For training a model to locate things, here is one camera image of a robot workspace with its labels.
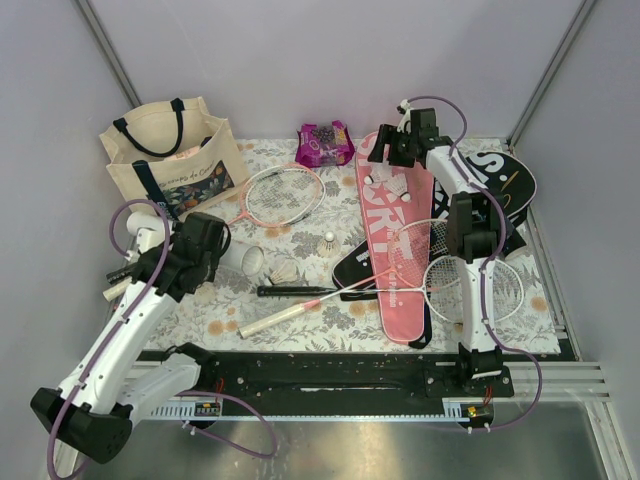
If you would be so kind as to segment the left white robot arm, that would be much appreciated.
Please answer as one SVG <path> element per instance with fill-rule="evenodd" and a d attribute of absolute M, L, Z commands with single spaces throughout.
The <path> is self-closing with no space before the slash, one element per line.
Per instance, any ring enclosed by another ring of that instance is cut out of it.
<path fill-rule="evenodd" d="M 169 227 L 170 243 L 141 255 L 133 281 L 80 364 L 56 388 L 39 388 L 30 401 L 55 440 L 105 464 L 125 446 L 134 427 L 171 397 L 216 386 L 216 357 L 190 342 L 172 347 L 160 366 L 131 385 L 127 374 L 158 323 L 179 302 L 214 280 L 229 247 L 227 224 L 192 213 Z"/>

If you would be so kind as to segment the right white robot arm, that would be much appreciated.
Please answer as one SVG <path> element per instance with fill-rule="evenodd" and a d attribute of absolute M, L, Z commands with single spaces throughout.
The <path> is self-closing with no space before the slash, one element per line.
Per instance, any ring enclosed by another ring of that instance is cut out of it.
<path fill-rule="evenodd" d="M 494 334 L 495 261 L 508 233 L 502 200 L 472 172 L 457 141 L 439 134 L 433 108 L 416 109 L 411 100 L 397 107 L 397 127 L 380 126 L 368 160 L 397 167 L 420 163 L 433 174 L 450 200 L 446 245 L 456 258 L 463 300 L 463 339 L 459 343 L 455 383 L 475 396 L 501 374 L 506 349 Z"/>

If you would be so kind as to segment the white feather shuttlecock black band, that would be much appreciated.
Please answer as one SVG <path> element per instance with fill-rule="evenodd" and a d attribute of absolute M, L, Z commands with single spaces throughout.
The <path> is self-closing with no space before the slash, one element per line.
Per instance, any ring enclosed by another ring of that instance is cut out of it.
<path fill-rule="evenodd" d="M 286 260 L 268 275 L 267 282 L 270 286 L 276 286 L 294 282 L 297 278 L 298 269 L 296 264 L 291 260 Z"/>

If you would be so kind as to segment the white shuttlecock tube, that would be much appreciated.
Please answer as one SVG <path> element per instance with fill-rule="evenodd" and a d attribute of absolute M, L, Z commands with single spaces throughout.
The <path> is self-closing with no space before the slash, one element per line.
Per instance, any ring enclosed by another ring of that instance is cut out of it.
<path fill-rule="evenodd" d="M 126 227 L 135 237 L 134 247 L 125 255 L 128 262 L 139 259 L 142 253 L 152 247 L 159 246 L 164 241 L 164 226 L 161 219 L 142 212 L 129 215 Z M 220 260 L 224 268 L 251 277 L 257 275 L 264 263 L 264 253 L 260 247 L 232 240 L 226 253 Z"/>

